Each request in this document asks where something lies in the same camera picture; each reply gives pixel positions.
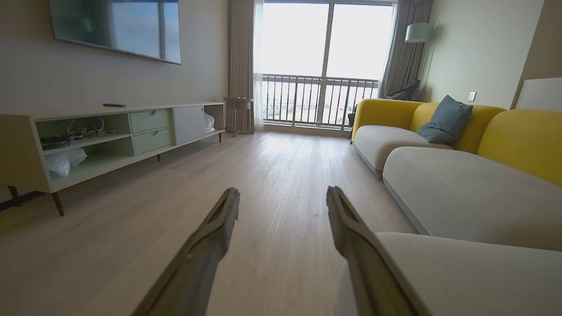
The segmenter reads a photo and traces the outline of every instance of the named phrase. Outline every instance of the plastic bag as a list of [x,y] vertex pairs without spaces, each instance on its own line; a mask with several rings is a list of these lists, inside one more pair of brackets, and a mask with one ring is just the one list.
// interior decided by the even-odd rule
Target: plastic bag
[[211,133],[214,131],[215,131],[215,118],[205,113],[205,133]]
[[69,156],[66,152],[48,155],[45,157],[49,171],[56,172],[61,177],[66,177],[70,172]]
[[73,167],[77,167],[88,155],[82,148],[77,148],[73,150],[69,150],[66,152],[69,156],[70,165]]
[[88,155],[82,148],[59,152],[45,157],[49,171],[56,172],[61,177],[67,177],[70,166],[77,167]]

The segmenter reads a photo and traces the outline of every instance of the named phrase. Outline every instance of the television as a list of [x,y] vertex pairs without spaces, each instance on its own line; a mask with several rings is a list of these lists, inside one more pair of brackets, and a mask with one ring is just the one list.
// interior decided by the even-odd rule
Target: television
[[178,0],[49,0],[53,36],[181,65]]

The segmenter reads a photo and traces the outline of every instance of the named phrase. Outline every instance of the laminate flooring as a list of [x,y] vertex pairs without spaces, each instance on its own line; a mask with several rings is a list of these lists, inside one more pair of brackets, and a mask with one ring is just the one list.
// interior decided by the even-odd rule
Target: laminate flooring
[[0,212],[0,314],[129,315],[221,193],[239,221],[207,309],[333,315],[342,257],[325,203],[340,186],[375,232],[414,232],[343,138],[223,134]]

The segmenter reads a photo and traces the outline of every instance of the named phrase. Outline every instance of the light switch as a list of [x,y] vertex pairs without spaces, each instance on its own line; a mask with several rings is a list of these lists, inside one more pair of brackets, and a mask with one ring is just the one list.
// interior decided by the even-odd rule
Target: light switch
[[476,98],[476,92],[470,92],[468,94],[468,102],[474,102],[474,98]]

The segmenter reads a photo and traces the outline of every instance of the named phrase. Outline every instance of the metal railing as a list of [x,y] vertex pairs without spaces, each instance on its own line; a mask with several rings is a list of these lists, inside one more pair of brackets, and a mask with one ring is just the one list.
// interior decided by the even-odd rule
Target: metal railing
[[291,125],[349,126],[347,114],[377,96],[377,80],[264,74],[264,120]]

